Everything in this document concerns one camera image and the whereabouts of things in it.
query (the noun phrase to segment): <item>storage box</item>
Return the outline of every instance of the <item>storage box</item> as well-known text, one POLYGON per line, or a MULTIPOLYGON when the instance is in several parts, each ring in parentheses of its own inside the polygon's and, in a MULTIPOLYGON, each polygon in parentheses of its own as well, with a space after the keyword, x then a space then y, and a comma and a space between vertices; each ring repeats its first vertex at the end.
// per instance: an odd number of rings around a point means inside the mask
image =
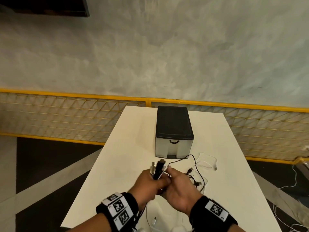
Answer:
POLYGON ((190 153, 194 135, 186 107, 158 106, 155 155, 182 159, 190 153))

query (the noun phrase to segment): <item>black lid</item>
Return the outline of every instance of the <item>black lid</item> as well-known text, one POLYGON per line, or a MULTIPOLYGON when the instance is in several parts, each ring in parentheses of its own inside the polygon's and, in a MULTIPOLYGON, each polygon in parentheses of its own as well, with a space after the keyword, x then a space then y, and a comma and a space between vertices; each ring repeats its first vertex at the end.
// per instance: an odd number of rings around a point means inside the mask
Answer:
POLYGON ((157 138, 193 140, 194 135, 186 107, 158 106, 157 138))

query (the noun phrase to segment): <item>yellow metal frame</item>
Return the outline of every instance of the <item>yellow metal frame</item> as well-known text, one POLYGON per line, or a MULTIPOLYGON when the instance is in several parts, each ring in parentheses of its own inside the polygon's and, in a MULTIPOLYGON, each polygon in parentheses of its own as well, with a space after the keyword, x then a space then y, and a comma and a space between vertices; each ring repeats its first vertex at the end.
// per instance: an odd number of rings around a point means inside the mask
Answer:
MULTIPOLYGON (((126 97, 126 96, 114 96, 114 95, 59 93, 59 92, 15 90, 15 89, 3 89, 3 88, 0 88, 0 92, 17 93, 17 94, 34 94, 34 95, 45 95, 45 96, 59 96, 59 97, 77 97, 77 98, 93 98, 93 99, 109 99, 109 100, 126 100, 126 101, 145 101, 146 107, 151 107, 152 102, 160 102, 160 103, 174 103, 174 104, 186 104, 186 105, 217 106, 217 107, 232 107, 232 108, 243 108, 243 109, 259 109, 259 110, 273 110, 273 111, 309 113, 309 108, 264 106, 264 105, 206 102, 206 101, 190 101, 190 100, 165 99, 165 98, 141 98, 141 97, 126 97)), ((62 138, 50 138, 50 137, 41 137, 41 136, 33 136, 33 135, 20 135, 20 134, 10 134, 10 133, 0 133, 0 135, 44 139, 44 140, 53 140, 53 141, 64 141, 64 142, 73 142, 73 143, 83 143, 83 144, 93 144, 93 145, 102 145, 102 146, 105 144, 105 143, 90 142, 90 141, 69 140, 69 139, 62 139, 62 138)), ((309 161, 309 158, 297 158, 293 161, 288 161, 288 160, 275 160, 275 159, 257 158, 257 157, 248 157, 248 156, 246 156, 246 159, 247 160, 254 160, 254 161, 282 163, 282 164, 297 164, 297 163, 302 162, 302 161, 309 161)))

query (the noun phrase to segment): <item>white table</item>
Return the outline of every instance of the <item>white table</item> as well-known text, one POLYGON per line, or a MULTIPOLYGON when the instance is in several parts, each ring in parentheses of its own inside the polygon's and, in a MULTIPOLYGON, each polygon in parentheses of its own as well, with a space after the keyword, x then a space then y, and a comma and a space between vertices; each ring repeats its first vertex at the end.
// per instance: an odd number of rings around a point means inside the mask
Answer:
MULTIPOLYGON (((102 199, 128 191, 141 171, 159 160, 155 157, 156 116, 156 108, 126 106, 61 226, 72 228, 91 218, 102 199)), ((208 180, 204 194, 225 207, 246 232, 281 232, 223 114, 189 111, 189 116, 195 137, 190 153, 197 158, 204 152, 218 160, 217 171, 199 167, 208 180)), ((214 161, 210 156, 204 160, 214 161)), ((189 157, 172 166, 186 172, 193 164, 189 157)), ((169 232, 182 220, 191 228, 188 217, 181 218, 161 196, 148 204, 147 216, 150 222, 158 218, 160 230, 169 232)), ((145 217, 146 213, 137 228, 150 231, 145 217)))

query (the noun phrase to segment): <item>person's right hand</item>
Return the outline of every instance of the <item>person's right hand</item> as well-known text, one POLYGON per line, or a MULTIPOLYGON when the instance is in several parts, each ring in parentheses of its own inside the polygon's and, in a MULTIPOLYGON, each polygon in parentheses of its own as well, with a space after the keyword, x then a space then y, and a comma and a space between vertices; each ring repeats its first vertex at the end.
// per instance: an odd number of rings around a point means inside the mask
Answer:
POLYGON ((190 216, 192 207, 203 195, 192 184, 189 177, 172 168, 168 167, 166 172, 172 177, 171 184, 167 187, 162 196, 177 211, 190 216))

